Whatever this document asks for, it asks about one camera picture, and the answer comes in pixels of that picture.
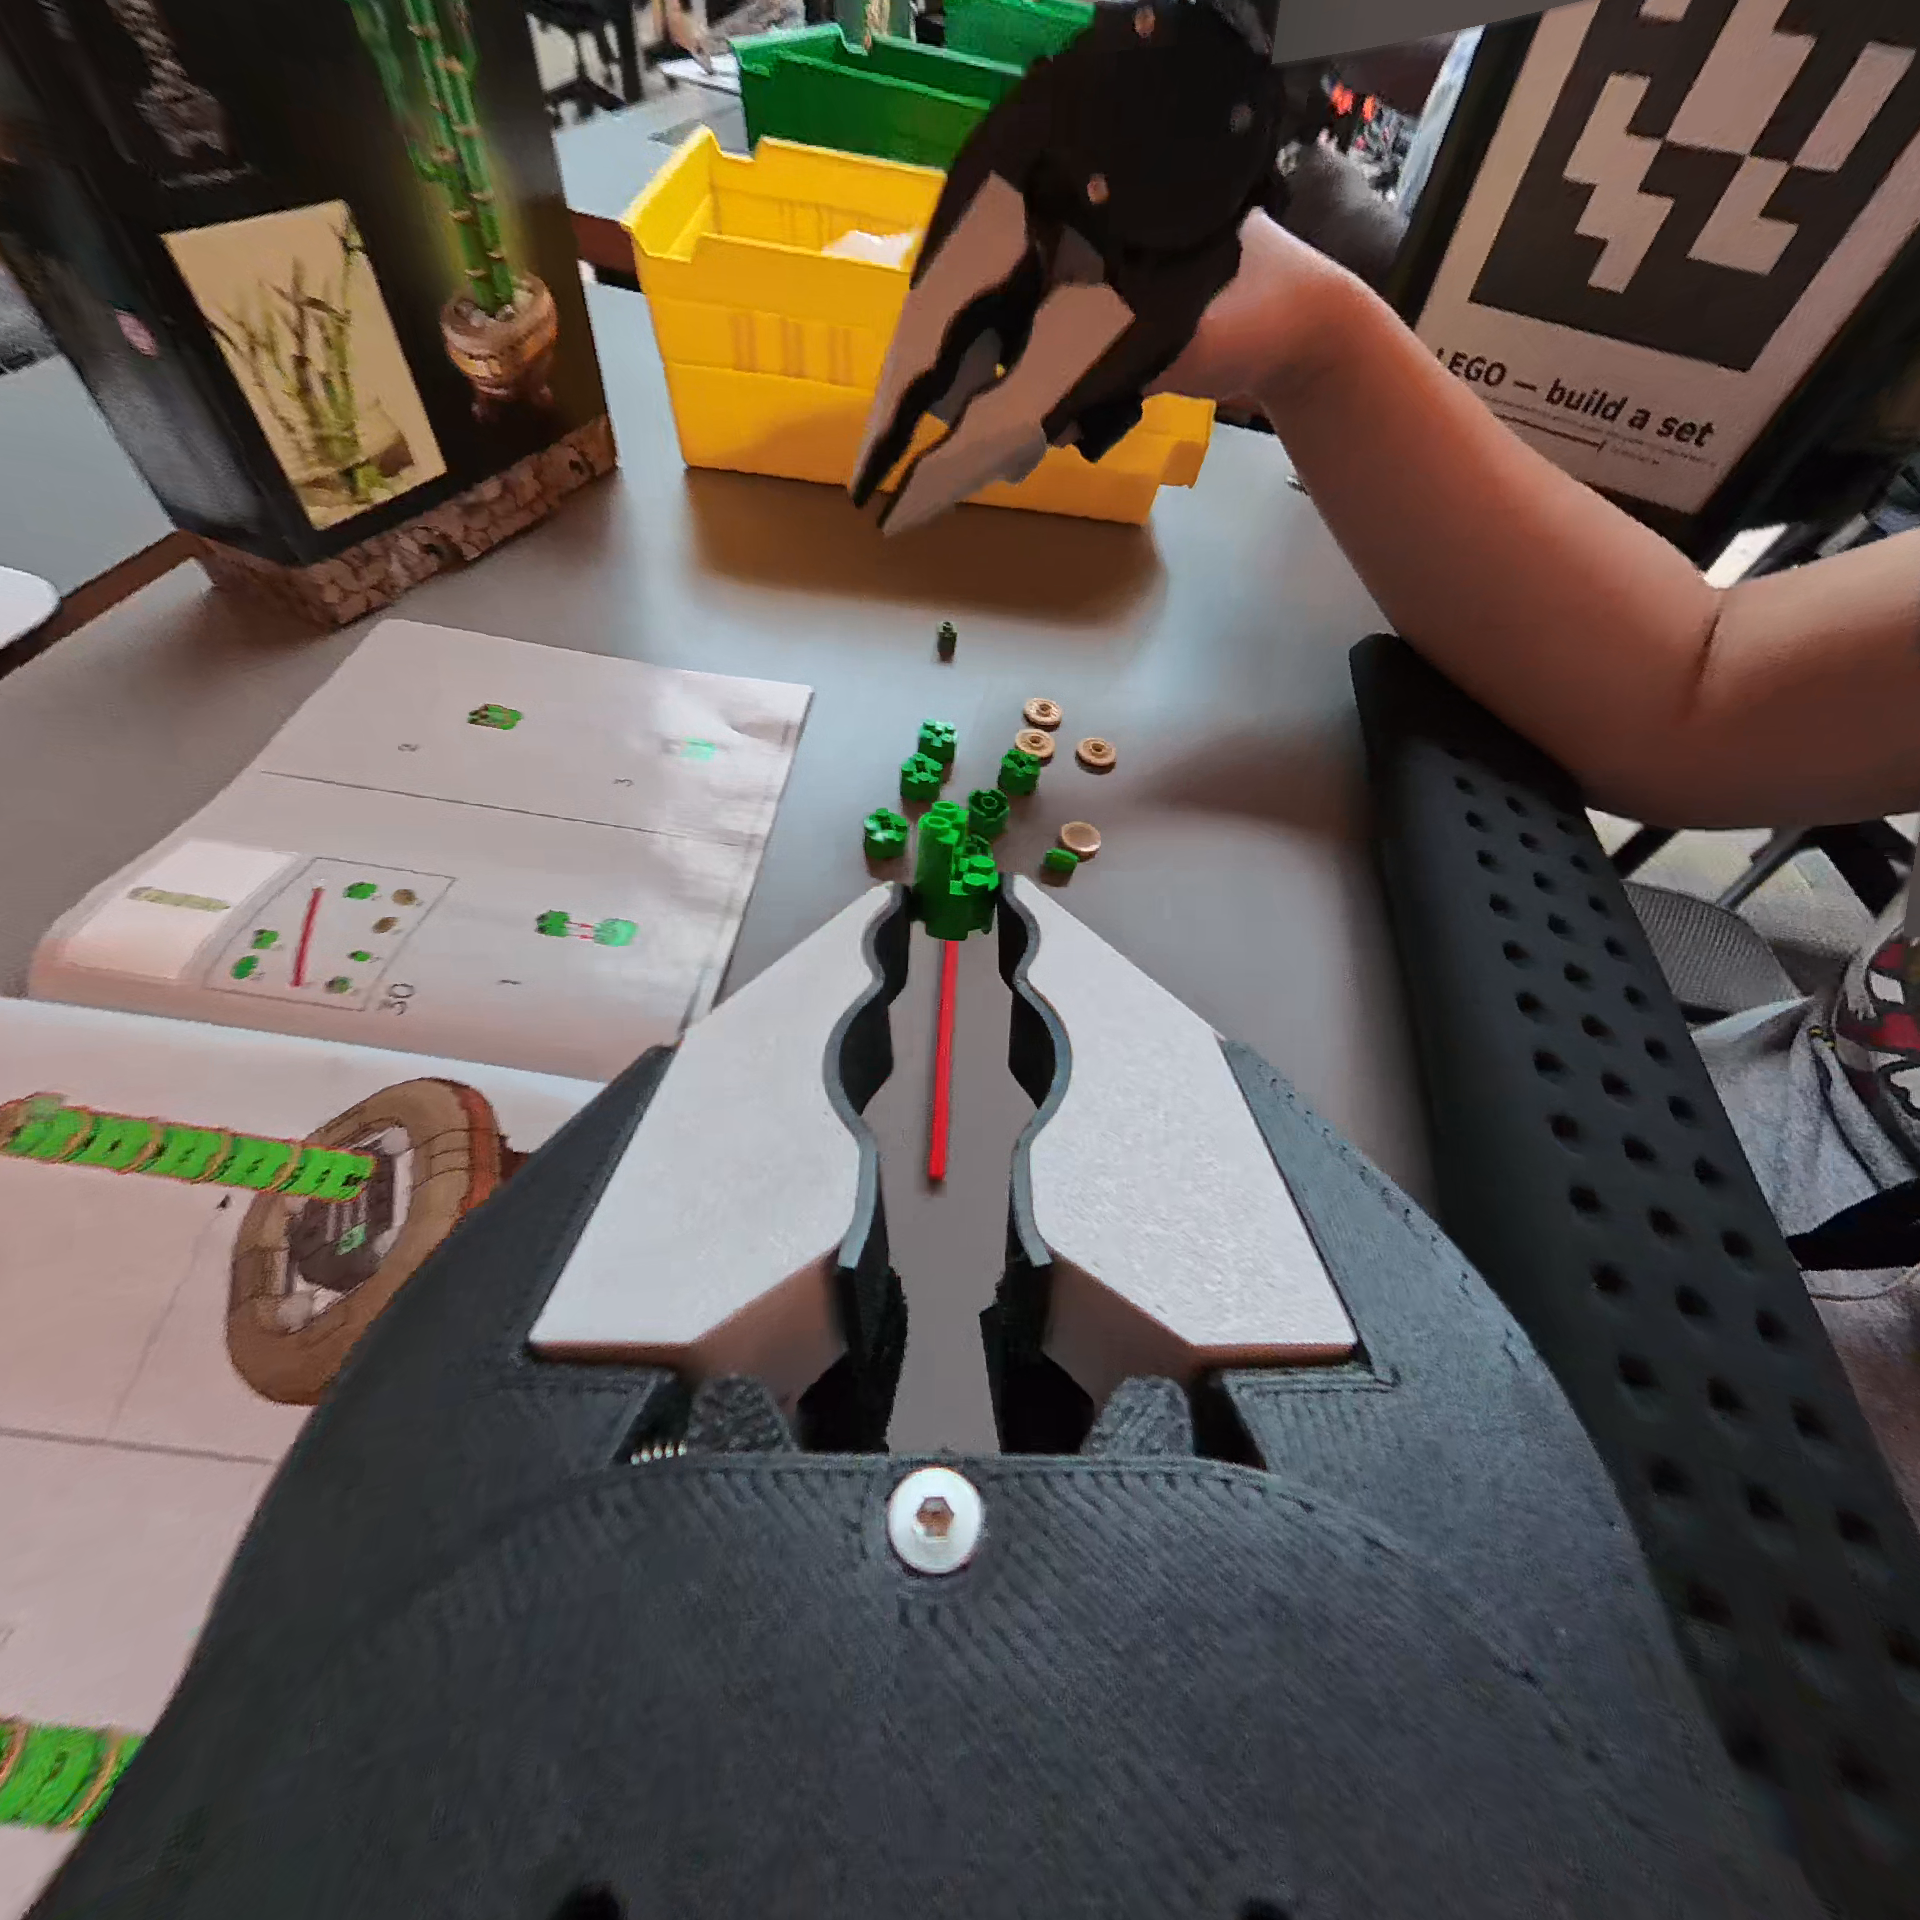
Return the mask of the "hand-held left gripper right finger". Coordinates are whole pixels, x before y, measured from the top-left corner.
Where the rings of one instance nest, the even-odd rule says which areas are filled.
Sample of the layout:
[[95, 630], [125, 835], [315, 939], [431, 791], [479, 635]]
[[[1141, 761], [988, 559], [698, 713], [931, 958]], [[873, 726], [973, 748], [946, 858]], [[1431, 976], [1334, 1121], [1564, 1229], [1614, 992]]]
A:
[[981, 1317], [1000, 1444], [1076, 1453], [1125, 1379], [1343, 1366], [1359, 1337], [1218, 1031], [1017, 877], [1013, 1157]]

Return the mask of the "green plastic bin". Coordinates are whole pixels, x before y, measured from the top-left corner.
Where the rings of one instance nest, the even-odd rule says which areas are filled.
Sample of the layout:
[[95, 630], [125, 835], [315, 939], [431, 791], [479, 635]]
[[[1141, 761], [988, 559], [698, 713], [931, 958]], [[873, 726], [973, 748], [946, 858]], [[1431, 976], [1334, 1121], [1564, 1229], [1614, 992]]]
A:
[[849, 40], [840, 27], [734, 42], [746, 139], [781, 139], [946, 170], [1038, 62], [1091, 22], [1082, 2], [951, 2], [946, 39]]

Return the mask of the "black toy set box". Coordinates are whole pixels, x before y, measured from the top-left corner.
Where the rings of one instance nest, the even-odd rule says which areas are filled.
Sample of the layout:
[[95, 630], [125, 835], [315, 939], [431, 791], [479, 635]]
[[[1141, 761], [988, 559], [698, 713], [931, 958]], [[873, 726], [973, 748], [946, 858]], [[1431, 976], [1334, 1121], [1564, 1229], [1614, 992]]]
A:
[[523, 4], [8, 2], [5, 263], [222, 589], [338, 630], [612, 474]]

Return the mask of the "red toy rod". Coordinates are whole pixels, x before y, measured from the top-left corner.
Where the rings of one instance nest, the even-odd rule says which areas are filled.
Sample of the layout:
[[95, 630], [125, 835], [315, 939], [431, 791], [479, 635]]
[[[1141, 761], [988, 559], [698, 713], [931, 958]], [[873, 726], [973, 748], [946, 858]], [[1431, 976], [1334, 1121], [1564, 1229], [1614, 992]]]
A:
[[941, 964], [932, 1022], [932, 1068], [925, 1160], [925, 1177], [932, 1187], [946, 1183], [950, 1163], [955, 997], [957, 966], [965, 949], [963, 942], [936, 942], [936, 947]]

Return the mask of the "black perforated chair back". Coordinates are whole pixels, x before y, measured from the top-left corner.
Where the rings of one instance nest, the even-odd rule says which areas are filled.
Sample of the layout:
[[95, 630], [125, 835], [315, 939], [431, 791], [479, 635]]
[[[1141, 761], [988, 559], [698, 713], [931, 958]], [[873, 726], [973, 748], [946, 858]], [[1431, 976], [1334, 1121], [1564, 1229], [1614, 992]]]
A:
[[1566, 773], [1404, 639], [1350, 654], [1437, 1217], [1601, 1453], [1751, 1804], [1917, 1914], [1917, 1547]]

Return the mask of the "yellow plastic bin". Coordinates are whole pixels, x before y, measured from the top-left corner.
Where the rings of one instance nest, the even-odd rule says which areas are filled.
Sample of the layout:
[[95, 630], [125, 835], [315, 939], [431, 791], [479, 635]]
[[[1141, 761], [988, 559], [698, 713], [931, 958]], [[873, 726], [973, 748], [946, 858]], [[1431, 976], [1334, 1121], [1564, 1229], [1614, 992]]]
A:
[[943, 174], [696, 129], [622, 224], [687, 467], [846, 486]]

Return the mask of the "black framed marker sign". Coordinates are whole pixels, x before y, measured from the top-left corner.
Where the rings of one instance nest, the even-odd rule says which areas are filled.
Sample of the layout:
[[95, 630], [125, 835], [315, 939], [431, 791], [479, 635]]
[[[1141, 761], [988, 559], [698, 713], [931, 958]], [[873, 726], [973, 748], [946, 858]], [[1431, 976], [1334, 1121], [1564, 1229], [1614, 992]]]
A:
[[1916, 4], [1570, 4], [1490, 27], [1397, 261], [1443, 372], [1584, 484], [1738, 512], [1916, 267]]

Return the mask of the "building instruction booklet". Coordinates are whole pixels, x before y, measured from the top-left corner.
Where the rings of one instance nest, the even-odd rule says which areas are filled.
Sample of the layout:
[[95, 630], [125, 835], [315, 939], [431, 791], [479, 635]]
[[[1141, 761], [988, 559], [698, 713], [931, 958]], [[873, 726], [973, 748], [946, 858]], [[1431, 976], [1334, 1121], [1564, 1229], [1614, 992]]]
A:
[[806, 687], [376, 628], [5, 999], [5, 1916], [394, 1292], [714, 1001]]

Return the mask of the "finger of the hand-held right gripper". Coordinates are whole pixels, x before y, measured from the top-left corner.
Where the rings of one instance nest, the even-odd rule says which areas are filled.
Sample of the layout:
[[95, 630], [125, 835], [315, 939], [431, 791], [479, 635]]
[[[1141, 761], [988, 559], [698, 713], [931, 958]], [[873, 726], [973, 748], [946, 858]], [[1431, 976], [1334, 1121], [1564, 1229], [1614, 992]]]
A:
[[928, 239], [887, 351], [849, 480], [855, 508], [900, 467], [923, 420], [948, 423], [927, 449], [925, 472], [906, 477], [887, 504], [891, 517], [936, 517], [998, 483], [1021, 483], [1039, 465], [1039, 427], [989, 422], [988, 391], [1010, 341], [1005, 303], [1029, 256], [1025, 203], [1000, 174], [982, 174], [941, 239]]
[[1044, 462], [1045, 420], [1131, 324], [1106, 284], [1047, 289], [1010, 369], [991, 374], [946, 439], [912, 462], [878, 517], [880, 530], [909, 533], [982, 486], [1025, 479]]

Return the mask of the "grey printed t-shirt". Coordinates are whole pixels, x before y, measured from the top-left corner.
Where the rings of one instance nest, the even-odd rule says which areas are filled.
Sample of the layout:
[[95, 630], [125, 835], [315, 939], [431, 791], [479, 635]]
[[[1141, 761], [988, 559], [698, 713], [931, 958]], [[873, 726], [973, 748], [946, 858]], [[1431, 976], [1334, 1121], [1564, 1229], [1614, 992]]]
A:
[[1916, 908], [1885, 914], [1834, 992], [1710, 1024], [1695, 1046], [1809, 1282], [1916, 1279]]

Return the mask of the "person's right forearm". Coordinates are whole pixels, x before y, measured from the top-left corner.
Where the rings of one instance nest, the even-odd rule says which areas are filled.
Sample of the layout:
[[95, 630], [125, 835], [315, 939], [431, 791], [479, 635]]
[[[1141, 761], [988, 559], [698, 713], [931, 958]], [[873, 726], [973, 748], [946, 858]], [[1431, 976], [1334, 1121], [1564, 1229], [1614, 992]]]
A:
[[1717, 589], [1262, 213], [1163, 381], [1255, 407], [1391, 630], [1600, 810], [1700, 831], [1916, 812], [1916, 533]]

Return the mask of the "green toy brick stack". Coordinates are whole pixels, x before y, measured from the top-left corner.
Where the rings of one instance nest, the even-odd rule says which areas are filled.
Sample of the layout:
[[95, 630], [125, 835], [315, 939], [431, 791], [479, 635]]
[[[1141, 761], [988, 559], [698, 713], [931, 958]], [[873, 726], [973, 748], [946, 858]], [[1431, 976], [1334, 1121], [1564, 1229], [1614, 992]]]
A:
[[916, 829], [914, 910], [932, 939], [957, 944], [991, 930], [998, 899], [991, 843], [973, 831], [970, 814], [934, 802]]

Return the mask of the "cluster of green round bricks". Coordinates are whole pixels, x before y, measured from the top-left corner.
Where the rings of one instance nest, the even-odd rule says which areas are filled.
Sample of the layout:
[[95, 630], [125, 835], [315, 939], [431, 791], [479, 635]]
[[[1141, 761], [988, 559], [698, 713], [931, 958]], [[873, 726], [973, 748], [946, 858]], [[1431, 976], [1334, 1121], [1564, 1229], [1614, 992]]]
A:
[[[925, 719], [914, 750], [900, 764], [900, 802], [906, 808], [923, 810], [934, 802], [953, 802], [968, 810], [973, 831], [993, 845], [1010, 826], [1013, 804], [1038, 791], [1044, 764], [1017, 753], [1013, 741], [995, 764], [991, 786], [953, 796], [948, 792], [948, 781], [955, 750], [955, 727], [948, 722]], [[916, 818], [894, 808], [870, 810], [860, 829], [866, 858], [877, 865], [906, 858]]]

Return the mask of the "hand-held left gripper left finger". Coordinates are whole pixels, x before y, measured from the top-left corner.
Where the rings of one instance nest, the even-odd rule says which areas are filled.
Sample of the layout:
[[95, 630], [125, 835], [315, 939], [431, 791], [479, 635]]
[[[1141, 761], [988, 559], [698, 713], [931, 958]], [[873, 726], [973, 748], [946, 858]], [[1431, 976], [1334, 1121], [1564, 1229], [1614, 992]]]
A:
[[864, 1111], [892, 1068], [904, 888], [870, 888], [691, 1026], [530, 1347], [758, 1379], [821, 1451], [877, 1453], [906, 1309]]

